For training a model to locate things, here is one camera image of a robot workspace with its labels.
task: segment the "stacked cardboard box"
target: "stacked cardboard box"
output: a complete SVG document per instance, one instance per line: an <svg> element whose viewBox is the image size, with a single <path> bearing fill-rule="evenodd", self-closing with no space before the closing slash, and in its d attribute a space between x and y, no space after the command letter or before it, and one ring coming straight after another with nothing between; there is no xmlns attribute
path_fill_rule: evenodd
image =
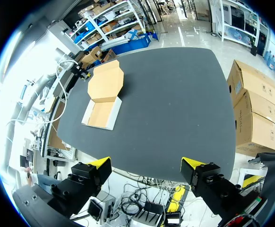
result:
<svg viewBox="0 0 275 227"><path fill-rule="evenodd" d="M88 6L88 7L86 7L86 8L84 8L84 9L80 10L80 11L78 12L78 14L79 14L81 17L84 17L84 13L86 13L87 11L92 10L92 9L98 7L98 6L101 6L101 5L100 5L100 4L92 4L92 5Z"/></svg>
<svg viewBox="0 0 275 227"><path fill-rule="evenodd" d="M275 152L275 82L234 60L228 80L236 127L236 152Z"/></svg>
<svg viewBox="0 0 275 227"><path fill-rule="evenodd" d="M101 6L97 6L97 7L93 8L92 11L96 15L98 15L98 14L102 13L103 11L105 11L106 9L110 8L113 5L115 5L115 3L110 2L110 3L108 3L108 4L106 4L106 5L102 6L102 7Z"/></svg>
<svg viewBox="0 0 275 227"><path fill-rule="evenodd" d="M106 55L104 52L104 55L103 55L102 50L98 46L96 46L94 49L92 49L89 52L89 54L85 54L81 58L79 63L83 63L82 67L85 69L88 65L91 65L96 60L99 60L101 62L107 62L112 59L115 59L116 57L117 55L113 52L113 50L109 50Z"/></svg>

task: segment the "white cable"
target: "white cable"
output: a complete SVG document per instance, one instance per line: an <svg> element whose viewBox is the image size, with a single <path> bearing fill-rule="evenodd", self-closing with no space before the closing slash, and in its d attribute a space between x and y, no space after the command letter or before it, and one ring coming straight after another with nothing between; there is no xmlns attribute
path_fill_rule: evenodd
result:
<svg viewBox="0 0 275 227"><path fill-rule="evenodd" d="M88 226L89 226L89 221L87 220L87 218L84 218L84 219L88 222ZM87 227L88 227L88 226L87 226Z"/></svg>
<svg viewBox="0 0 275 227"><path fill-rule="evenodd" d="M21 105L21 110L20 110L20 112L19 112L19 114L18 114L18 116L17 116L17 119L19 118L19 116L20 116L22 110L23 110L23 105Z"/></svg>
<svg viewBox="0 0 275 227"><path fill-rule="evenodd" d="M11 143L13 143L13 141L10 139L10 138L8 138L8 137L6 137Z"/></svg>
<svg viewBox="0 0 275 227"><path fill-rule="evenodd" d="M198 227L200 227L200 225L202 224L202 221L203 221L204 216L205 216L205 214L206 214L207 208L208 208L208 206L207 206L207 204L206 204L206 209L205 209L205 212L204 212L204 214L203 214L202 219L201 219L201 220L200 220L200 222L199 222L199 226L198 226Z"/></svg>
<svg viewBox="0 0 275 227"><path fill-rule="evenodd" d="M56 69L56 77L57 77L58 83L60 84L60 86L61 86L61 88L62 88L62 91L63 91L63 93L64 93L64 96L65 96L65 105L64 105L64 109L63 109L62 113L60 114L60 116L57 117L57 118L54 119L54 120L39 123L39 122L26 122L26 121L23 121L23 120L18 120L18 117L19 117L19 115L18 115L18 117L17 117L16 119L11 119L8 123L10 123L10 122L12 122L12 121L18 121L18 122L29 123L29 124L48 124L48 123L52 123L52 122L57 121L58 119L60 119L60 118L63 116L63 114L64 114L64 112L65 112L65 109L66 109L66 105L67 105L67 96L66 96L66 91L65 91L65 89L64 89L64 87L63 87L63 85L62 85L62 83L61 83L61 81L60 81L61 79L58 77L58 68L61 67L61 66L60 66L61 63L68 62L68 61L69 61L69 62L74 62L75 64L78 65L78 63L77 63L75 60L59 61L59 62L58 62L57 69Z"/></svg>
<svg viewBox="0 0 275 227"><path fill-rule="evenodd" d="M160 188L160 190L159 190L159 192L158 192L158 193L160 193L160 192L161 192L162 187L163 187L163 184L161 184L161 188Z"/></svg>
<svg viewBox="0 0 275 227"><path fill-rule="evenodd" d="M196 202L196 201L204 202L203 199L197 197L197 198L195 198L193 201L186 201L186 202L191 202L191 203L189 203L187 206L184 206L184 207L188 207L188 206L190 206L192 203L194 203L194 202Z"/></svg>
<svg viewBox="0 0 275 227"><path fill-rule="evenodd" d="M114 208L113 208L113 214L115 214L118 210L118 207L120 206L121 202L118 204L117 202L119 201L119 199L122 199L122 195L119 196L114 203Z"/></svg>
<svg viewBox="0 0 275 227"><path fill-rule="evenodd" d="M163 211L164 211L164 220L163 220L163 225L164 225L164 223L165 223L165 218L166 218L166 212L165 212L165 206L164 206L164 203L163 203L162 193L161 193L161 191L159 191L159 192L160 192L160 194L161 194L161 202L162 202Z"/></svg>

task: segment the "white wall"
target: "white wall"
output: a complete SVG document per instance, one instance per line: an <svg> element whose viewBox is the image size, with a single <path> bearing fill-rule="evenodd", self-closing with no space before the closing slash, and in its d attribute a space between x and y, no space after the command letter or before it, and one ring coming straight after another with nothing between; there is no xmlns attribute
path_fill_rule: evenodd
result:
<svg viewBox="0 0 275 227"><path fill-rule="evenodd" d="M52 73L56 70L57 63L54 61L54 51L61 49L66 54L70 50L51 32L34 42L25 46L23 53L20 53L18 61L8 72L6 79L0 88L0 162L1 152L4 150L6 140L6 124L12 116L16 102L26 80L37 81L44 73ZM35 124L20 125L16 123L13 147L9 164L14 168L20 167L20 156L23 154L24 137L31 137L30 130L34 130Z"/></svg>
<svg viewBox="0 0 275 227"><path fill-rule="evenodd" d="M271 51L271 54L275 55L275 34L271 29L270 29L270 35L269 35L266 51Z"/></svg>
<svg viewBox="0 0 275 227"><path fill-rule="evenodd" d="M70 30L69 26L64 21L60 21L51 26L49 31L71 52L77 54L80 49L69 38L67 38L66 35L62 33L62 31L66 28Z"/></svg>

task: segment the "storage shelf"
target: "storage shelf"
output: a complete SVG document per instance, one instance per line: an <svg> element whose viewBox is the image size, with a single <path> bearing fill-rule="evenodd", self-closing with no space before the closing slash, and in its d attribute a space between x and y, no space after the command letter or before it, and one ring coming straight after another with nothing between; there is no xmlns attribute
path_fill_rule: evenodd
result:
<svg viewBox="0 0 275 227"><path fill-rule="evenodd" d="M98 18L99 16L101 16L101 15L107 13L108 11L110 11L110 10L116 8L117 6L124 4L124 3L127 3L127 1L122 1L122 2L120 2L120 3L118 3L118 4L114 5L114 6L111 6L110 8L104 10L102 13L96 15L96 16L93 18L93 20L96 19L96 18Z"/></svg>
<svg viewBox="0 0 275 227"><path fill-rule="evenodd" d="M115 38L113 40L109 40L104 45L102 45L101 48L102 48L102 50L107 50L111 47L128 43L128 41L129 41L129 39L125 39L125 37L121 36L121 37Z"/></svg>
<svg viewBox="0 0 275 227"><path fill-rule="evenodd" d="M251 34L250 32L244 31L244 30L242 30L242 29L240 29L240 28L238 28L238 27L234 27L234 26L231 26L231 25L229 25L229 24L224 24L224 25L227 26L227 27L232 27L232 28L234 28L234 29L240 30L241 32L244 32L244 33L246 33L246 34L248 34L248 35L250 35L250 36L256 38L255 35Z"/></svg>
<svg viewBox="0 0 275 227"><path fill-rule="evenodd" d="M79 40L79 42L81 42L81 41L82 41L83 39L85 39L87 36L91 35L93 32L96 32L96 31L97 31L96 29L92 30L90 33L86 34L83 38L81 38L81 39Z"/></svg>
<svg viewBox="0 0 275 227"><path fill-rule="evenodd" d="M118 18L120 18L120 17L122 17L122 16L124 16L124 15L129 14L129 13L133 13L133 11L128 11L128 12L126 12L126 13L120 14L120 15L118 15L117 17L115 17L114 19L108 20L108 21L106 21L105 23L99 25L99 27L103 27L104 25L108 24L109 22L112 22L113 20L118 19Z"/></svg>
<svg viewBox="0 0 275 227"><path fill-rule="evenodd" d="M257 29L257 26L255 26L254 24L252 24L250 21L246 20L246 25L252 26L253 28Z"/></svg>
<svg viewBox="0 0 275 227"><path fill-rule="evenodd" d="M111 34L111 33L114 33L114 32L116 32L116 31L122 29L122 28L131 26L131 25L135 25L135 24L137 24L137 23L138 23L138 21L134 21L134 22L131 22L131 23L129 23L129 24L125 24L125 25L120 26L120 27L118 27L118 28L116 28L116 29L114 29L114 30L112 30L112 31L110 31L110 32L105 33L105 35L109 35L109 34Z"/></svg>
<svg viewBox="0 0 275 227"><path fill-rule="evenodd" d="M77 28L77 30L72 34L70 35L69 37L72 38L79 30L81 30L87 23L88 23L89 20L85 21L80 27Z"/></svg>
<svg viewBox="0 0 275 227"><path fill-rule="evenodd" d="M224 39L231 40L231 41L236 42L236 43L239 43L239 44L242 44L242 45L245 45L245 46L250 47L250 48L252 47L252 46L249 45L249 44L246 44L246 43L244 43L244 42L242 42L242 41L239 41L239 40L236 40L236 39L227 37L227 36L224 36L223 38L224 38Z"/></svg>
<svg viewBox="0 0 275 227"><path fill-rule="evenodd" d="M260 23L260 25L261 25L262 27L268 29L267 26L265 26L264 24Z"/></svg>
<svg viewBox="0 0 275 227"><path fill-rule="evenodd" d="M91 45L96 44L97 42L99 42L99 41L101 41L101 40L103 40L103 38L101 38L101 39L99 39L99 40L95 41L93 44L88 45L88 47L89 47L89 46L91 46Z"/></svg>
<svg viewBox="0 0 275 227"><path fill-rule="evenodd" d="M235 5L238 5L238 6L242 7L242 8L244 8L244 9L250 11L251 13L254 13L254 14L255 14L255 12L254 12L253 10L247 8L245 5L242 5L242 4L240 4L239 2L235 2L235 1L233 1L233 0L224 0L224 1L231 2L231 3L235 4Z"/></svg>

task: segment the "black table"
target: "black table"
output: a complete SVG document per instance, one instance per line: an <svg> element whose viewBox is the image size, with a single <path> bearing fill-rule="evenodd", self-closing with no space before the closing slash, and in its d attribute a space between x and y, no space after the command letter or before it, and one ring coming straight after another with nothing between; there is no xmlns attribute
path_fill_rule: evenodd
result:
<svg viewBox="0 0 275 227"><path fill-rule="evenodd" d="M58 136L121 170L183 182L182 157L214 162L231 177L235 123L229 89L211 50L163 48L117 58L124 71L122 105L112 131L81 124L90 100L79 80Z"/></svg>

